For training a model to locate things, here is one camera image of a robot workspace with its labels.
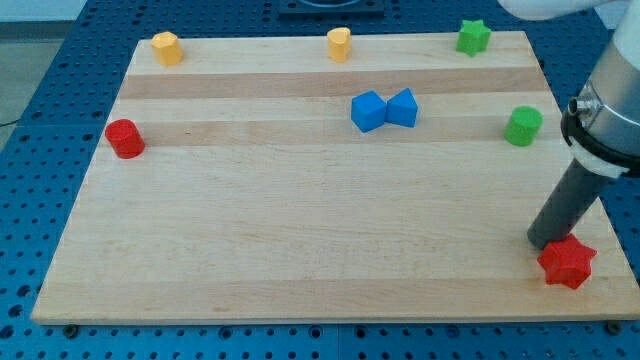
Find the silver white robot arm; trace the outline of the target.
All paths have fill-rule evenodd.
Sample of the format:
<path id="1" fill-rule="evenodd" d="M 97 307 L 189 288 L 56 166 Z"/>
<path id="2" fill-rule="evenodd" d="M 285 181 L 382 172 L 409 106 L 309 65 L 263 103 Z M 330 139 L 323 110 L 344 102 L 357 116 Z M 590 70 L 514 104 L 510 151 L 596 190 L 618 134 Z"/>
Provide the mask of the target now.
<path id="1" fill-rule="evenodd" d="M 639 0 L 629 2 L 610 43 L 561 131 L 585 169 L 609 178 L 639 176 Z"/>

